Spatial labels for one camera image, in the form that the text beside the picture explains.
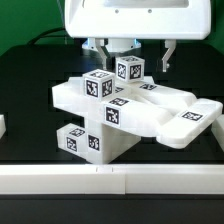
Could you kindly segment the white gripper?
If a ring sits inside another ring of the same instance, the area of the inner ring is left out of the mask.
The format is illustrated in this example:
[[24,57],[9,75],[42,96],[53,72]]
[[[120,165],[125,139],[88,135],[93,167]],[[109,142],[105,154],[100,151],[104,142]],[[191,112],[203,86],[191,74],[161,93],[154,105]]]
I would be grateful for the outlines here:
[[168,39],[162,71],[176,49],[175,40],[204,39],[211,31],[210,0],[65,0],[65,27],[72,37],[93,37],[108,70],[107,39]]

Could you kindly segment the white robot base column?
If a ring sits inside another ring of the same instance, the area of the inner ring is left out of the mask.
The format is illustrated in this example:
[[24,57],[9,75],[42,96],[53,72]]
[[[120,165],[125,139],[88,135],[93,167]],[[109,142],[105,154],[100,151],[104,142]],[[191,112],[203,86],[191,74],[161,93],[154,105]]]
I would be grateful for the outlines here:
[[136,39],[127,38],[88,38],[82,48],[96,51],[98,47],[105,47],[109,53],[123,53],[141,47]]

